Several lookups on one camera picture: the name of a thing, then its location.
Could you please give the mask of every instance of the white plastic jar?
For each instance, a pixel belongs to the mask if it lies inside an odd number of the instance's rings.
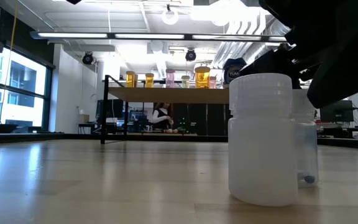
[[[314,122],[314,107],[307,93],[307,90],[293,90],[299,187],[312,187],[318,182],[317,126]]]
[[[277,73],[230,82],[229,190],[247,203],[281,207],[295,203],[295,122],[291,79]]]

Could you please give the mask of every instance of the shelf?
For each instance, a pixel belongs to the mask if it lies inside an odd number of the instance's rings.
[[[228,104],[228,89],[109,87],[109,93],[126,102]]]

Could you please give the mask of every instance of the security camera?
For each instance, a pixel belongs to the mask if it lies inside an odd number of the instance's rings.
[[[82,58],[82,62],[85,65],[92,65],[95,61],[95,58],[92,55],[92,52],[85,52],[85,56]]]
[[[72,4],[77,4],[77,3],[79,3],[79,2],[82,1],[82,0],[66,0],[66,1],[68,1],[68,2],[70,2],[70,3],[72,3]]]
[[[188,62],[192,62],[194,60],[196,60],[196,52],[194,51],[194,49],[188,49],[187,53],[186,53],[186,61]]]

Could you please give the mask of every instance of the person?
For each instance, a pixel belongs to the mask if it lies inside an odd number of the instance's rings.
[[[172,120],[173,106],[170,103],[157,103],[154,108],[153,118],[151,122],[153,123],[154,129],[170,129],[173,125]]]

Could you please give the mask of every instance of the cup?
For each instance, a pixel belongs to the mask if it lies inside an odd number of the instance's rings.
[[[154,74],[153,73],[146,73],[146,88],[153,88],[154,84]]]
[[[136,73],[133,71],[127,71],[127,87],[135,87],[135,82],[137,83]]]
[[[209,77],[209,88],[216,88],[216,77]]]
[[[197,67],[196,72],[196,88],[209,88],[209,71],[208,67]]]
[[[181,87],[182,88],[190,88],[190,76],[183,75],[181,77]]]
[[[175,71],[174,69],[166,69],[167,79],[165,83],[167,84],[167,88],[173,88],[175,85]]]

